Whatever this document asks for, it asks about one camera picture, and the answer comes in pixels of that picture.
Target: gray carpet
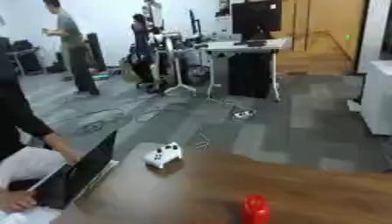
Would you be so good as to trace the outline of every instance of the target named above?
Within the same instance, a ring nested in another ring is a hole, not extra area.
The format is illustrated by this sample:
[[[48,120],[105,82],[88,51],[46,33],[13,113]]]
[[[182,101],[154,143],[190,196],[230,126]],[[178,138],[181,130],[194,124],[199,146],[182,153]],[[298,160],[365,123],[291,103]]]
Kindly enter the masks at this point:
[[[301,75],[286,76],[281,83],[279,104],[218,91],[216,98],[235,102],[222,104],[206,100],[203,94],[194,98],[181,91],[167,97],[147,95],[120,77],[98,81],[99,97],[73,95],[73,83],[60,81],[59,75],[22,79],[36,114],[80,153],[119,129],[115,144],[119,160],[140,143],[175,141],[188,151],[235,153],[323,170],[389,168],[382,140],[368,134],[360,115],[348,111],[346,99],[358,94],[359,78]],[[257,113],[249,121],[237,122],[232,114],[241,108]],[[96,126],[102,129],[94,132]]]

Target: white desk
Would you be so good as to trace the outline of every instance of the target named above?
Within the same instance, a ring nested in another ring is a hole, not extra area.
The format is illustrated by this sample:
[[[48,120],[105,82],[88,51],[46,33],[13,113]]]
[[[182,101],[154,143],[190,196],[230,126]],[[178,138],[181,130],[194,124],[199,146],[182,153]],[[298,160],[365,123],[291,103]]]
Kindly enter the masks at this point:
[[[372,134],[392,136],[392,61],[371,63],[360,108]]]
[[[290,49],[291,38],[278,38],[267,40],[264,46],[247,46],[247,45],[235,45],[236,41],[217,41],[209,42],[208,47],[202,47],[200,49],[211,52],[210,57],[214,57],[219,53],[232,54],[235,53],[272,53],[272,87],[274,90],[275,100],[280,102],[279,85],[277,83],[277,53],[276,50]],[[212,97],[214,88],[220,87],[221,85],[215,83],[214,63],[211,63],[211,79],[208,88],[207,96]]]

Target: dark pants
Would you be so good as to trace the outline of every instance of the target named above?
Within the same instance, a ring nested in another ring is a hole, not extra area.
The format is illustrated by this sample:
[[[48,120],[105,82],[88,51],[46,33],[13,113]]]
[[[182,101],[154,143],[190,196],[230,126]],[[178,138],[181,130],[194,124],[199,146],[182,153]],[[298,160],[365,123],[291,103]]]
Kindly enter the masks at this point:
[[[87,48],[78,46],[69,50],[69,60],[75,85],[80,92],[98,93],[93,76],[88,70]]]

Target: wooden table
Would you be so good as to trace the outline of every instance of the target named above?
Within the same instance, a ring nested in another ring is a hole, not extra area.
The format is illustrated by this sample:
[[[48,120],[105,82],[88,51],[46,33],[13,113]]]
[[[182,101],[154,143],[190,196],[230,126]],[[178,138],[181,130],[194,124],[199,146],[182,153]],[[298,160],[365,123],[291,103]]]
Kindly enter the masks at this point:
[[[228,154],[186,153],[166,171],[149,169],[136,147],[59,224],[241,223],[244,198],[264,196],[273,224],[392,223],[392,176],[265,164]]]

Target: gray t-shirt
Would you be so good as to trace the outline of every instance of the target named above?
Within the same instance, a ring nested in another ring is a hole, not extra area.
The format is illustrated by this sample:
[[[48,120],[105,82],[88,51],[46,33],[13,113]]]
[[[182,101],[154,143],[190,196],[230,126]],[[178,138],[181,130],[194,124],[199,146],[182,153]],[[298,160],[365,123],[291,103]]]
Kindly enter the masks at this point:
[[[67,36],[61,37],[61,44],[67,48],[84,46],[83,37],[78,25],[71,16],[64,10],[61,10],[57,18],[57,28],[66,31]]]

